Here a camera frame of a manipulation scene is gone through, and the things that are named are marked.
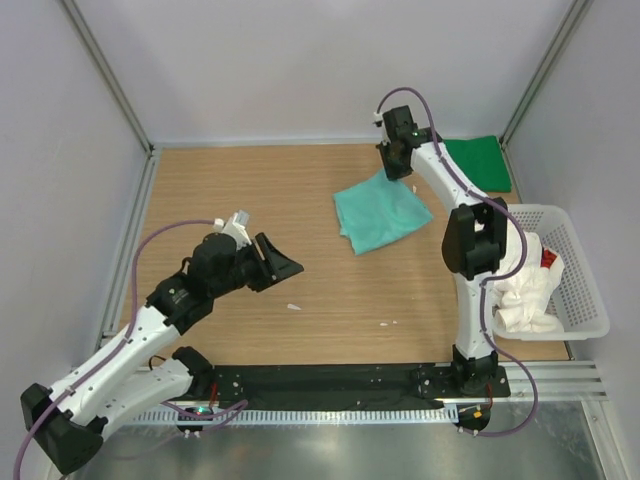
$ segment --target gray wall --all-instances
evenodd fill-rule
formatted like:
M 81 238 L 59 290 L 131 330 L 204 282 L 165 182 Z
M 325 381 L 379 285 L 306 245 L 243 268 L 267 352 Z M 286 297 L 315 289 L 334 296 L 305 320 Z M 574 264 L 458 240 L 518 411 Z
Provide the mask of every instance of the gray wall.
M 569 212 L 611 318 L 595 359 L 640 445 L 640 2 L 594 2 L 510 144 L 526 202 Z
M 10 478 L 20 393 L 90 354 L 144 155 L 57 2 L 0 2 L 0 65 L 0 478 Z M 23 479 L 42 457 L 30 448 Z
M 235 144 L 377 139 L 401 84 L 441 133 L 498 134 L 570 3 L 78 0 L 152 140 Z

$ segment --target wooden tabletop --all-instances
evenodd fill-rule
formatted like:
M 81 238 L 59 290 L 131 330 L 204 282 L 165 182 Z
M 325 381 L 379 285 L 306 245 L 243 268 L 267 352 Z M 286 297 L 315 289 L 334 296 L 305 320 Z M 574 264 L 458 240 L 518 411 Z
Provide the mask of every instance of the wooden tabletop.
M 265 232 L 305 272 L 259 294 L 243 289 L 217 300 L 213 314 L 164 353 L 191 345 L 214 364 L 450 361 L 458 313 L 440 253 L 448 214 L 429 186 L 417 174 L 405 179 L 434 215 L 408 237 L 356 257 L 339 234 L 332 194 L 380 168 L 373 145 L 165 150 L 143 236 L 243 209 L 251 214 L 249 234 Z M 517 201 L 513 193 L 503 196 Z M 182 227 L 146 247 L 140 304 L 209 231 Z M 130 298 L 123 312 L 124 325 Z M 561 342 L 498 343 L 522 360 L 567 359 Z

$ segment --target crumpled white fabric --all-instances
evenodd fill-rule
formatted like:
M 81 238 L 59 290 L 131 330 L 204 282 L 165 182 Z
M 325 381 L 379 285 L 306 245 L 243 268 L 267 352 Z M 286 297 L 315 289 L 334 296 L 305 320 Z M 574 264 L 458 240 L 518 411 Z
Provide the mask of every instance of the crumpled white fabric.
M 560 320 L 545 313 L 551 294 L 562 280 L 564 262 L 558 255 L 551 268 L 540 266 L 542 244 L 536 233 L 526 232 L 527 258 L 516 275 L 493 284 L 493 297 L 498 309 L 495 319 L 507 332 L 563 332 Z M 512 224 L 507 227 L 507 251 L 497 275 L 510 272 L 518 264 L 522 252 L 520 236 Z

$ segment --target plastic basket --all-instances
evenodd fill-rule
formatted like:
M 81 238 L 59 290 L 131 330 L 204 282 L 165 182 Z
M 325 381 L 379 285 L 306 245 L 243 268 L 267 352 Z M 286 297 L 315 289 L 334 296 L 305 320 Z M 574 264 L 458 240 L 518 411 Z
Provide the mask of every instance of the plastic basket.
M 542 245 L 558 252 L 564 261 L 562 281 L 551 296 L 547 313 L 557 316 L 565 331 L 509 333 L 494 321 L 494 333 L 531 341 L 586 340 L 606 335 L 609 317 L 569 215 L 550 205 L 512 204 L 509 211 L 526 231 L 537 233 Z

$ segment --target purple cable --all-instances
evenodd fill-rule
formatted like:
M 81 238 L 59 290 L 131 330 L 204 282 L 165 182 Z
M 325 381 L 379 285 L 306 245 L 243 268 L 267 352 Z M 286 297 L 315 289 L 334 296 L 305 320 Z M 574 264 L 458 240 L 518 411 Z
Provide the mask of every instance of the purple cable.
M 493 341 L 491 336 L 488 334 L 487 319 L 484 316 L 484 310 L 485 310 L 484 307 L 485 307 L 485 304 L 486 304 L 486 301 L 487 301 L 487 283 L 494 282 L 496 280 L 505 280 L 507 278 L 511 278 L 515 274 L 517 274 L 522 269 L 522 267 L 524 266 L 524 263 L 525 263 L 525 261 L 527 259 L 527 238 L 526 238 L 526 236 L 524 234 L 524 230 L 522 229 L 522 227 L 520 226 L 518 221 L 515 219 L 515 217 L 511 213 L 509 213 L 509 211 L 506 208 L 504 208 L 502 205 L 496 203 L 495 201 L 493 201 L 489 197 L 487 197 L 485 195 L 481 195 L 478 192 L 474 192 L 471 188 L 469 188 L 468 185 L 465 185 L 465 183 L 462 181 L 460 176 L 451 167 L 451 165 L 449 164 L 447 159 L 444 158 L 444 155 L 442 154 L 442 149 L 440 148 L 440 144 L 437 141 L 437 133 L 436 133 L 435 124 L 434 124 L 434 121 L 433 121 L 433 116 L 431 115 L 431 109 L 429 108 L 429 105 L 427 104 L 427 101 L 420 94 L 420 92 L 418 92 L 415 88 L 411 88 L 411 87 L 394 88 L 393 90 L 391 90 L 389 93 L 387 93 L 382 98 L 382 100 L 378 104 L 377 113 L 380 113 L 380 110 L 382 109 L 382 106 L 384 105 L 384 102 L 391 95 L 393 95 L 394 93 L 397 93 L 397 92 L 410 92 L 410 93 L 413 93 L 416 97 L 418 97 L 418 99 L 422 103 L 422 106 L 424 107 L 424 110 L 427 113 L 427 117 L 429 118 L 429 126 L 431 127 L 431 134 L 432 134 L 433 138 L 436 139 L 433 142 L 433 148 L 435 149 L 436 154 L 438 155 L 440 163 L 442 163 L 442 165 L 447 170 L 447 173 L 451 176 L 451 178 L 469 196 L 475 198 L 476 200 L 479 200 L 481 202 L 486 203 L 487 205 L 489 205 L 490 207 L 493 207 L 494 209 L 499 211 L 502 215 L 507 217 L 507 219 L 509 219 L 509 221 L 516 228 L 516 231 L 518 232 L 518 236 L 520 237 L 520 241 L 522 243 L 522 253 L 520 255 L 520 260 L 518 261 L 518 264 L 516 265 L 516 267 L 513 270 L 511 270 L 509 273 L 506 273 L 504 275 L 495 275 L 493 277 L 487 277 L 482 282 L 480 282 L 480 327 L 482 328 L 482 335 L 484 336 L 484 338 L 487 341 L 487 343 L 491 346 L 491 348 L 493 348 L 496 352 L 498 352 L 499 354 L 507 357 L 512 362 L 514 362 L 525 373 L 525 375 L 529 379 L 529 382 L 531 382 L 531 389 L 533 391 L 533 405 L 531 406 L 531 412 L 529 412 L 529 415 L 527 415 L 527 418 L 525 418 L 520 425 L 518 425 L 516 427 L 513 427 L 513 428 L 510 428 L 508 430 L 504 430 L 502 432 L 478 432 L 477 435 L 479 435 L 481 437 L 497 438 L 497 437 L 503 437 L 503 436 L 506 436 L 506 435 L 511 435 L 513 433 L 517 433 L 520 430 L 522 430 L 523 428 L 525 428 L 529 423 L 531 423 L 533 418 L 538 413 L 538 386 L 536 385 L 536 381 L 533 378 L 533 375 L 531 374 L 529 369 L 526 367 L 526 365 L 524 363 L 522 363 L 520 360 L 518 360 L 516 357 L 511 355 L 510 353 L 505 352 L 503 349 L 498 347 L 498 345 L 496 345 L 496 343 Z M 466 428 L 463 429 L 463 430 L 465 432 L 467 432 L 467 433 L 470 433 L 470 434 L 474 434 L 474 435 L 476 434 L 473 430 L 469 430 L 469 429 L 466 429 Z
M 137 319 L 136 314 L 138 311 L 138 285 L 137 285 L 138 259 L 140 258 L 140 254 L 142 253 L 142 250 L 144 249 L 144 247 L 146 247 L 147 244 L 151 240 L 153 240 L 155 237 L 157 237 L 163 232 L 166 232 L 167 230 L 171 230 L 177 227 L 182 227 L 184 225 L 213 225 L 213 223 L 214 222 L 212 220 L 185 220 L 183 222 L 172 223 L 170 225 L 166 225 L 161 229 L 151 233 L 147 238 L 145 238 L 140 243 L 140 245 L 136 250 L 136 253 L 133 256 L 133 262 L 131 267 L 131 321 L 129 322 L 129 326 L 127 327 L 127 330 L 124 334 L 123 339 L 120 340 L 120 343 L 118 343 L 118 345 L 116 345 L 116 347 L 111 351 L 111 353 L 109 353 L 101 362 L 97 363 L 91 370 L 89 370 L 82 377 L 80 377 L 73 384 L 71 384 L 63 393 L 60 394 L 58 398 L 56 398 L 53 402 L 51 402 L 51 405 L 49 405 L 45 409 L 45 411 L 42 412 L 42 415 L 40 415 L 38 419 L 33 423 L 33 426 L 29 429 L 29 432 L 24 437 L 24 440 L 22 440 L 22 443 L 20 444 L 20 448 L 18 449 L 18 453 L 16 454 L 16 460 L 13 464 L 13 480 L 20 480 L 20 469 L 22 467 L 22 461 L 24 460 L 25 453 L 27 452 L 27 447 L 29 446 L 29 443 L 31 442 L 31 440 L 33 440 L 35 433 L 42 426 L 42 424 L 49 417 L 49 415 L 51 415 L 51 412 L 53 412 L 56 409 L 56 407 L 65 398 L 67 398 L 69 395 L 75 392 L 75 390 L 80 385 L 82 385 L 89 378 L 91 378 L 98 371 L 100 371 L 105 365 L 107 365 L 118 353 L 120 353 L 120 351 L 127 344 L 127 340 L 131 336 L 131 333 L 133 332 L 136 326 L 136 319 Z
M 226 427 L 229 423 L 231 423 L 233 420 L 238 418 L 238 415 L 240 415 L 240 413 L 245 408 L 247 408 L 247 405 L 249 404 L 249 402 L 247 402 L 246 400 L 240 400 L 235 405 L 232 405 L 231 407 L 229 407 L 229 408 L 227 408 L 225 410 L 222 410 L 221 412 L 214 413 L 213 415 L 196 415 L 195 413 L 187 412 L 186 410 L 183 410 L 182 408 L 176 407 L 175 405 L 172 405 L 172 404 L 167 403 L 167 402 L 163 402 L 162 404 L 164 406 L 166 406 L 166 407 L 172 408 L 173 410 L 176 410 L 176 411 L 180 412 L 180 415 L 184 415 L 186 417 L 197 418 L 199 420 L 213 420 L 215 418 L 219 418 L 219 417 L 222 417 L 224 415 L 227 415 L 227 414 L 233 412 L 233 414 L 230 415 L 229 418 L 225 418 L 222 422 L 202 430 L 203 433 L 207 433 L 207 432 L 215 432 L 216 430 L 220 430 L 220 429 Z M 151 452 L 155 452 L 156 450 L 158 450 L 159 448 L 165 446 L 167 443 L 171 442 L 172 440 L 174 440 L 176 438 L 183 438 L 183 437 L 184 437 L 183 433 L 176 433 L 175 435 L 171 435 L 171 436 L 165 438 L 164 440 L 162 440 L 161 442 L 158 442 L 153 447 L 151 447 L 151 448 L 149 448 L 147 450 L 144 450 L 143 452 L 136 453 L 135 455 L 109 455 L 108 458 L 111 458 L 113 460 L 120 460 L 120 461 L 137 460 L 138 458 L 144 457 L 145 455 L 147 455 L 147 454 L 149 454 Z

